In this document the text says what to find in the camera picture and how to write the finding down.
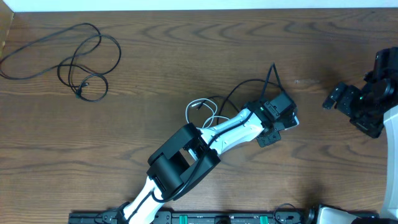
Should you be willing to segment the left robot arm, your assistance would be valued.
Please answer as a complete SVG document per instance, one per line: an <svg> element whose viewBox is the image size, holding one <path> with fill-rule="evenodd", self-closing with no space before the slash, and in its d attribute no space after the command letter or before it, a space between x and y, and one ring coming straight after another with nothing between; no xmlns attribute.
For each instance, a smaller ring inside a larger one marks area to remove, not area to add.
<svg viewBox="0 0 398 224"><path fill-rule="evenodd" d="M119 209L118 223L151 223L168 201L194 188L238 144L257 139L261 147L280 139L280 130L298 125L290 100L249 102L233 118L209 128L188 123L148 159L146 183L139 195Z"/></svg>

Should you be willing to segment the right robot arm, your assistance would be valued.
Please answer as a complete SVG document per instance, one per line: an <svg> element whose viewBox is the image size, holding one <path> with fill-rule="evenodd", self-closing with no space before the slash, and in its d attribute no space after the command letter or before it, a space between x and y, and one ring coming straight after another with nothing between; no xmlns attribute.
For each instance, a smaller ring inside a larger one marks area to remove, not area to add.
<svg viewBox="0 0 398 224"><path fill-rule="evenodd" d="M343 82L327 96L324 109L335 108L371 138L387 135L387 177L379 217L358 217L336 208L318 210L317 223L397 223L397 47L376 53L374 68L361 89Z"/></svg>

